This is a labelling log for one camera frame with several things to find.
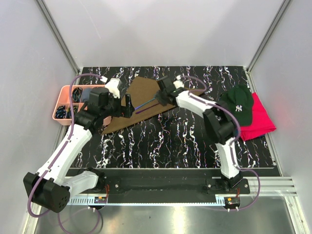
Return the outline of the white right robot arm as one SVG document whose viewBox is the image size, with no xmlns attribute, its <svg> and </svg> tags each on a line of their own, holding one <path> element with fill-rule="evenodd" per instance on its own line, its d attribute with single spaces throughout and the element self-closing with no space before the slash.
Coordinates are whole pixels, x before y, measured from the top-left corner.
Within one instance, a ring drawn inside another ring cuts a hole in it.
<svg viewBox="0 0 312 234">
<path fill-rule="evenodd" d="M 235 152 L 235 142 L 240 137 L 240 126 L 234 115 L 228 110 L 224 101 L 208 101 L 197 96 L 196 92 L 204 93 L 207 85 L 196 77 L 190 79 L 199 81 L 203 87 L 187 89 L 181 80 L 182 76 L 165 76 L 157 81 L 158 89 L 153 92 L 155 99 L 162 106 L 171 104 L 186 109 L 204 120 L 205 130 L 210 141 L 215 143 L 221 162 L 221 187 L 226 193 L 238 189 L 242 180 L 242 169 L 238 166 Z"/>
</svg>

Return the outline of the brown fabric napkin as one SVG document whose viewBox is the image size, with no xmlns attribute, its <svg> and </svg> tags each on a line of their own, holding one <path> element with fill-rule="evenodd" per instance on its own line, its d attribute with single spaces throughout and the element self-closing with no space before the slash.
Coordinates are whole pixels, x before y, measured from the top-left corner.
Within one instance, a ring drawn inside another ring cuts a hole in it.
<svg viewBox="0 0 312 234">
<path fill-rule="evenodd" d="M 133 80 L 132 84 L 127 90 L 127 94 L 131 95 L 132 105 L 135 107 L 147 102 L 148 100 L 156 97 L 156 92 L 159 90 L 159 86 L 156 80 L 137 77 Z M 115 131 L 124 129 L 126 127 L 132 126 L 141 121 L 147 120 L 153 116 L 163 113 L 167 110 L 175 108 L 173 105 L 158 105 L 140 114 L 135 114 L 137 111 L 143 110 L 154 104 L 157 104 L 157 99 L 144 105 L 143 107 L 134 110 L 130 118 L 124 117 L 113 117 L 109 125 L 102 131 L 102 134 L 109 134 Z"/>
</svg>

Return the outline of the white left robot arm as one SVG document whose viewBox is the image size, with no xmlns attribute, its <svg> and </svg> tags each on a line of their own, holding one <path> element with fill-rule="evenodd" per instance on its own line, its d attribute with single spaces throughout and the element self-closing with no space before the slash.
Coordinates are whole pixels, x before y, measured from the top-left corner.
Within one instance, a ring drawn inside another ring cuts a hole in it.
<svg viewBox="0 0 312 234">
<path fill-rule="evenodd" d="M 100 193 L 105 190 L 105 175 L 96 169 L 86 169 L 81 174 L 66 179 L 67 172 L 81 149 L 111 117 L 130 118 L 134 111 L 131 96 L 126 95 L 126 104 L 121 104 L 119 87 L 121 81 L 111 78 L 102 87 L 91 90 L 89 98 L 77 113 L 72 113 L 71 125 L 66 136 L 36 173 L 27 173 L 23 183 L 28 195 L 27 210 L 35 203 L 48 211 L 61 212 L 69 200 L 86 190 Z"/>
</svg>

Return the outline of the purple iridescent spoon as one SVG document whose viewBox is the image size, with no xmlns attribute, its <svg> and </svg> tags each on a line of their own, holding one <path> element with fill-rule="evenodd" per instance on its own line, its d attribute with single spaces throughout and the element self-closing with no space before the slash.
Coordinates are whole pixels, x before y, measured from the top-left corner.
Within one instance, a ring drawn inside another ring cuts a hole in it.
<svg viewBox="0 0 312 234">
<path fill-rule="evenodd" d="M 143 109 L 143 110 L 137 111 L 135 114 L 140 114 L 140 113 L 142 113 L 142 112 L 144 112 L 144 111 L 147 111 L 147 110 L 149 110 L 149 109 L 151 109 L 151 108 L 153 108 L 153 107 L 155 107 L 155 106 L 158 106 L 158 105 L 159 105 L 159 103 L 154 104 L 154 105 L 152 105 L 152 106 L 150 106 L 150 107 L 147 107 L 147 108 L 145 108 L 145 109 Z"/>
</svg>

